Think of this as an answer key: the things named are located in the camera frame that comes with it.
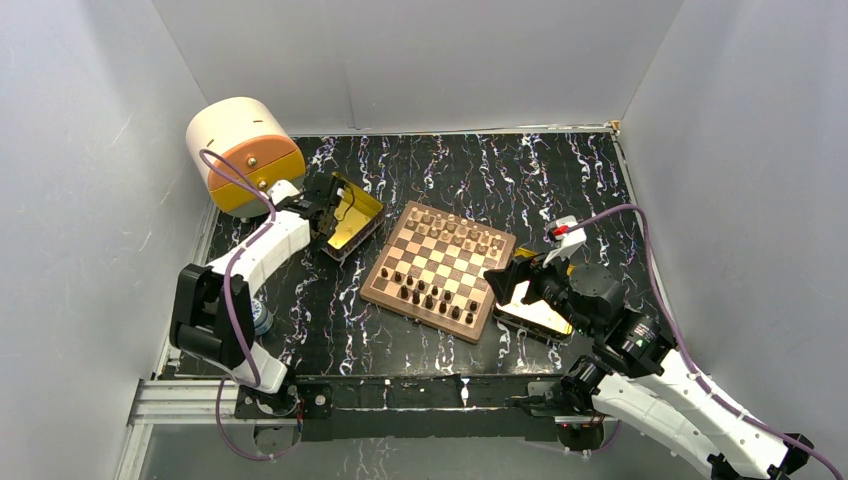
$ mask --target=gray wall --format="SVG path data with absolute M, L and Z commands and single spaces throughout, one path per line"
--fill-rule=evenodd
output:
M 846 86 L 845 2 L 687 1 L 622 125 L 696 361 L 843 473 Z
M 0 3 L 0 476 L 111 478 L 208 201 L 147 0 Z
M 209 101 L 290 133 L 620 119 L 682 0 L 153 0 Z

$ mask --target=black marble table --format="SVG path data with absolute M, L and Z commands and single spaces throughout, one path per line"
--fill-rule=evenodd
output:
M 490 224 L 533 250 L 550 248 L 547 222 L 587 218 L 629 201 L 609 133 L 305 137 L 297 139 L 308 175 L 341 171 L 386 205 L 385 225 L 344 264 L 302 251 L 259 297 L 274 314 L 261 338 L 272 354 L 307 375 L 528 374 L 567 371 L 588 340 L 568 346 L 528 338 L 491 320 L 479 344 L 420 325 L 359 298 L 398 215 L 410 200 Z M 209 258 L 220 256 L 262 219 L 220 215 Z M 574 262 L 606 265 L 627 287 L 630 306 L 655 315 L 635 215 L 587 229 Z M 217 375 L 184 357 L 178 376 Z

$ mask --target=metal frame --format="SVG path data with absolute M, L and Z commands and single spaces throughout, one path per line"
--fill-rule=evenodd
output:
M 445 132 L 407 132 L 407 133 L 379 133 L 361 131 L 356 133 L 340 133 L 333 136 L 359 136 L 359 135 L 459 135 L 459 134 L 517 134 L 517 133 L 586 133 L 603 132 L 611 133 L 615 146 L 616 157 L 624 174 L 625 184 L 633 203 L 636 203 L 635 192 L 627 169 L 627 162 L 618 141 L 618 130 L 612 128 L 611 123 L 604 125 L 528 125 L 516 128 L 497 128 L 490 130 L 459 130 Z M 214 202 L 209 201 L 204 212 L 203 219 L 197 235 L 197 243 L 192 255 L 192 261 L 202 263 L 206 260 L 212 235 L 218 219 L 219 210 Z M 660 291 L 662 283 L 657 276 Z M 153 380 L 140 381 L 136 396 L 131 407 L 127 421 L 127 435 L 123 453 L 118 470 L 115 474 L 116 480 L 136 480 L 141 475 L 144 460 L 150 443 L 153 427 L 161 424 L 214 424 L 215 423 L 215 397 L 218 390 L 219 380 L 194 379 L 194 380 L 155 380 L 169 359 L 179 356 L 179 351 L 170 346 L 166 338 L 162 346 L 159 360 L 154 371 Z M 296 421 L 292 419 L 268 419 L 268 420 L 239 420 L 233 417 L 238 396 L 238 387 L 228 384 L 224 387 L 221 402 L 221 421 L 226 424 L 250 424 L 269 426 L 294 426 Z M 558 424 L 589 423 L 592 421 L 587 416 L 560 416 L 554 417 Z M 615 418 L 606 417 L 604 422 L 615 422 Z

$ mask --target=blue can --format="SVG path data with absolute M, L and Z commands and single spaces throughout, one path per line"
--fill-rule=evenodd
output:
M 265 304 L 255 298 L 250 302 L 250 308 L 253 311 L 253 330 L 256 332 L 256 336 L 264 335 L 274 324 L 274 316 L 271 315 Z

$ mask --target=wooden chessboard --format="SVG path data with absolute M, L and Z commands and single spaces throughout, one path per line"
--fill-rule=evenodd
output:
M 514 247 L 513 235 L 409 202 L 360 295 L 477 343 L 495 300 L 483 272 L 505 268 Z

